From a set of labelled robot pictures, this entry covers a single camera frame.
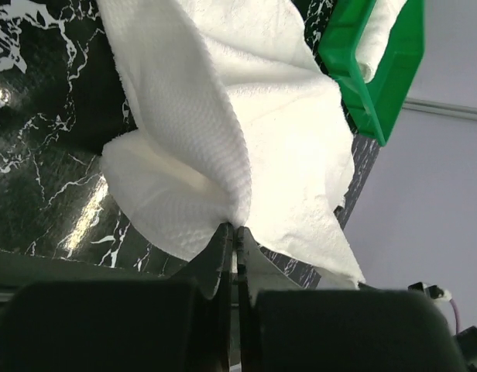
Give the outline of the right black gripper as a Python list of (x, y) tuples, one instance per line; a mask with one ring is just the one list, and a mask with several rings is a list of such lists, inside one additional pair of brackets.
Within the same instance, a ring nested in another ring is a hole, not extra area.
[(477, 372), (477, 327), (471, 326), (454, 336), (469, 371)]

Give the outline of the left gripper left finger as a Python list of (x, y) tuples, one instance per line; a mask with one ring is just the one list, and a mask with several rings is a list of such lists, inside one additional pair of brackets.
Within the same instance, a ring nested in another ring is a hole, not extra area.
[(0, 371), (227, 371), (234, 229), (170, 279), (45, 281), (0, 315)]

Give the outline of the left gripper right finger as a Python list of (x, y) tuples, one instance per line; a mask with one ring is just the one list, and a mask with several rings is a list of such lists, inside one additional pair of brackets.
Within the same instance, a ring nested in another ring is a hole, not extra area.
[(298, 288), (236, 233), (244, 371), (464, 371), (447, 322), (425, 295)]

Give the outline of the white towel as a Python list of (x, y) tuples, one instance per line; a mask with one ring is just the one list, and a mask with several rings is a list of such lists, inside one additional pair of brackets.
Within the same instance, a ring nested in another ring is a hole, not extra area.
[(343, 288), (364, 281), (335, 217), (355, 165), (339, 86), (290, 1), (100, 1), (136, 129), (106, 143), (111, 196), (194, 259), (220, 224)]
[(389, 42), (390, 32), (406, 0), (376, 0), (355, 50), (355, 59), (363, 81), (376, 75)]

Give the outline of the green plastic tray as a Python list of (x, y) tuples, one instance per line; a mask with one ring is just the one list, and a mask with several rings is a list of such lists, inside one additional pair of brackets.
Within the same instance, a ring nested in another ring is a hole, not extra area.
[(318, 53), (359, 134), (388, 143), (424, 45), (422, 1), (337, 3)]

